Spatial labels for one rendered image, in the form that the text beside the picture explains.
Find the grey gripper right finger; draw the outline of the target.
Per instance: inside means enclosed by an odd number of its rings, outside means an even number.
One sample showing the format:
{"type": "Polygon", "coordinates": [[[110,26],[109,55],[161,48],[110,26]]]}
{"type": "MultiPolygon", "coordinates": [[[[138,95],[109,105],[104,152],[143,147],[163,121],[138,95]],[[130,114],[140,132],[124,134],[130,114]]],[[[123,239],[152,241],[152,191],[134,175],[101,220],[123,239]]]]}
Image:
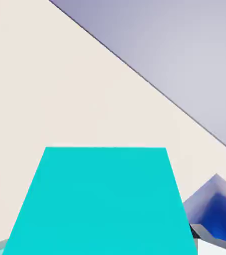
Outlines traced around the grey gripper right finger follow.
{"type": "Polygon", "coordinates": [[[202,225],[190,224],[198,255],[226,255],[226,241],[214,238],[202,225]]]}

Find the small cyan cube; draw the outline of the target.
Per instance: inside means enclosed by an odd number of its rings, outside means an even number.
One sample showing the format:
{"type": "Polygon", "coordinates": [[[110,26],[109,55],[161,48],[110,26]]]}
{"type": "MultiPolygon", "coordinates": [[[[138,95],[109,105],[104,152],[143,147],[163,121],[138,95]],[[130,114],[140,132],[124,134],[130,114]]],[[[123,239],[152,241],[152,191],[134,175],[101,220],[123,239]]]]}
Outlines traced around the small cyan cube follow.
{"type": "Polygon", "coordinates": [[[2,255],[198,255],[164,148],[48,147],[2,255]]]}

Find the large blue box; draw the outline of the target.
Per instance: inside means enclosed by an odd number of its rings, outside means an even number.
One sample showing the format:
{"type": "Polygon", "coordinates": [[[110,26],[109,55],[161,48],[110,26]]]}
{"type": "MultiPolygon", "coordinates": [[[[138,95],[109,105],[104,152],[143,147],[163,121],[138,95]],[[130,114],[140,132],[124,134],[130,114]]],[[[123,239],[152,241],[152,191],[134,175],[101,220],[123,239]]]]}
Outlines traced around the large blue box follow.
{"type": "Polygon", "coordinates": [[[202,225],[226,241],[226,181],[215,174],[183,203],[189,224],[202,225]]]}

